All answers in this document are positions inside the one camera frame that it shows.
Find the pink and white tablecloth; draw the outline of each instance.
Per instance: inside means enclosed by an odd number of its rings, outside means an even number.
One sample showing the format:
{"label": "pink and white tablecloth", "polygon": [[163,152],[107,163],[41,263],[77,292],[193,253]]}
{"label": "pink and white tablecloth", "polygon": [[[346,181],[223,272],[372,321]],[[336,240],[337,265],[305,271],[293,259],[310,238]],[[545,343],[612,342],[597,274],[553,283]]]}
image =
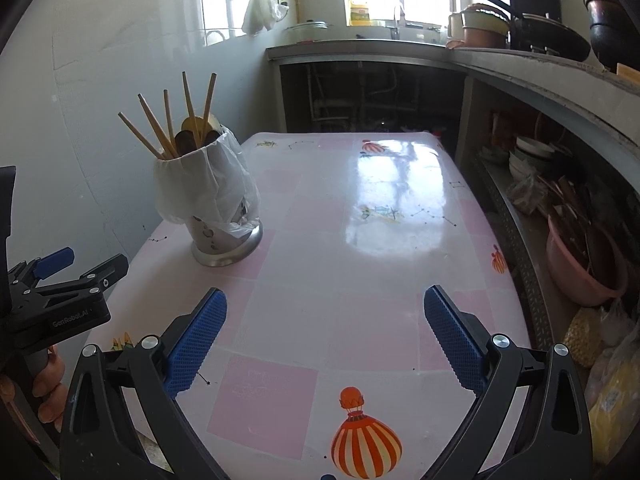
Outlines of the pink and white tablecloth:
{"label": "pink and white tablecloth", "polygon": [[[226,323],[177,401],[232,480],[419,479],[474,400],[424,319],[425,289],[442,285],[489,332],[529,345],[476,199],[428,133],[263,133],[242,147],[260,190],[259,247],[235,265],[203,267],[186,227],[161,223],[89,341],[107,350],[125,332],[134,344],[161,334],[216,286]],[[518,392],[488,464],[523,400]],[[127,401],[152,437],[137,400]],[[348,430],[341,404],[376,424]]]}

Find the metal bolt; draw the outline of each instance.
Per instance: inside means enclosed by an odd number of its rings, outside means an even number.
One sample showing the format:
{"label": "metal bolt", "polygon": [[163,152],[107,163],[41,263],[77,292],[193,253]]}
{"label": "metal bolt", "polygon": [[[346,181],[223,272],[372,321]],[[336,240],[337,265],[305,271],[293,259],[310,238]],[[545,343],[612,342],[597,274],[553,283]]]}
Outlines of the metal bolt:
{"label": "metal bolt", "polygon": [[87,345],[82,349],[82,355],[84,357],[91,357],[92,355],[95,355],[97,351],[98,349],[95,347],[95,345]]}
{"label": "metal bolt", "polygon": [[499,346],[500,348],[507,348],[510,343],[511,341],[509,341],[508,337],[501,334],[494,335],[494,345]]}
{"label": "metal bolt", "polygon": [[562,343],[558,343],[554,346],[554,352],[558,355],[567,355],[569,353],[569,349]]}
{"label": "metal bolt", "polygon": [[146,350],[151,350],[158,346],[158,338],[154,335],[148,335],[142,340],[142,348]]}

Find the frying pan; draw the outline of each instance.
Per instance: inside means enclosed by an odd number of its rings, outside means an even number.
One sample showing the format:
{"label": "frying pan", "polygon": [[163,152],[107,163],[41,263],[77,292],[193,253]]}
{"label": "frying pan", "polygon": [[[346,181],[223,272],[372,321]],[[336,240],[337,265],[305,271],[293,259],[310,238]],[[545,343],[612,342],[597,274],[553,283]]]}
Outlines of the frying pan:
{"label": "frying pan", "polygon": [[562,23],[536,14],[518,12],[502,0],[487,1],[511,14],[513,27],[532,48],[546,49],[550,54],[557,52],[558,56],[574,61],[584,61],[589,57],[589,42]]}

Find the blue textured pad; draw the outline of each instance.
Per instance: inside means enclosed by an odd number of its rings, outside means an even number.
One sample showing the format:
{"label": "blue textured pad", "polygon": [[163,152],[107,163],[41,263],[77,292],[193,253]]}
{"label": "blue textured pad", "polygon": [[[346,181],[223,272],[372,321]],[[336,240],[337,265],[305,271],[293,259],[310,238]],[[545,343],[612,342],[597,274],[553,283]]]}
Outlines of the blue textured pad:
{"label": "blue textured pad", "polygon": [[73,249],[71,247],[65,247],[41,259],[33,269],[33,275],[39,280],[46,280],[56,272],[66,269],[73,262]]}
{"label": "blue textured pad", "polygon": [[164,389],[172,399],[193,383],[226,319],[226,297],[216,291],[207,300],[167,359]]}
{"label": "blue textured pad", "polygon": [[460,385],[480,396],[486,387],[484,354],[460,321],[460,311],[432,286],[424,293],[424,315]]}

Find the wooden chopstick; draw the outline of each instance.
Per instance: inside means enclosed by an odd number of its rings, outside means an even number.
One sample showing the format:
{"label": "wooden chopstick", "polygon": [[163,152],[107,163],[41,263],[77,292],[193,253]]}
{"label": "wooden chopstick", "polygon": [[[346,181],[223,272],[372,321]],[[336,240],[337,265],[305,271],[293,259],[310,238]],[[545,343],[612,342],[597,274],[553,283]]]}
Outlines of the wooden chopstick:
{"label": "wooden chopstick", "polygon": [[164,113],[166,114],[166,127],[169,131],[169,140],[175,148],[174,125],[171,121],[171,108],[169,108],[169,91],[166,88],[164,89]]}
{"label": "wooden chopstick", "polygon": [[[207,90],[207,99],[204,101],[204,111],[202,113],[202,118],[204,119],[204,125],[206,125],[209,122],[209,112],[211,110],[211,101],[213,99],[213,89],[216,86],[217,77],[218,77],[218,74],[214,72],[213,74],[211,74],[211,79],[209,80],[209,89]],[[200,142],[198,143],[198,147],[202,146],[202,143],[204,142],[204,137],[208,133],[209,132],[202,133],[202,136],[200,137]]]}
{"label": "wooden chopstick", "polygon": [[193,103],[191,103],[191,93],[189,92],[189,83],[187,83],[187,73],[182,72],[182,84],[184,85],[184,99],[187,101],[187,111],[189,112],[189,117],[191,118],[191,123],[193,124],[193,138],[196,141],[196,146],[202,145],[202,140],[200,140],[200,129],[198,127],[198,123],[196,122],[196,115],[193,113]]}
{"label": "wooden chopstick", "polygon": [[151,128],[153,129],[156,137],[160,141],[160,144],[164,148],[164,150],[169,153],[173,158],[178,158],[178,152],[175,151],[175,148],[171,145],[169,139],[166,138],[164,131],[162,130],[162,126],[158,123],[156,116],[149,108],[149,105],[146,104],[145,98],[142,97],[142,94],[138,94],[138,99],[140,99],[140,104],[142,105],[142,109],[145,111],[146,118],[149,120],[149,124],[151,124]]}
{"label": "wooden chopstick", "polygon": [[145,139],[145,137],[138,131],[138,129],[133,124],[131,124],[131,121],[129,121],[122,112],[118,113],[118,117],[122,119],[122,122],[127,125],[127,128],[132,131],[132,133],[140,140],[140,142],[142,142],[142,144],[146,146],[146,148],[151,153],[153,153],[156,156],[156,158],[158,158],[159,160],[164,160],[164,157],[160,155],[158,150],[156,150],[151,145],[151,143]]}

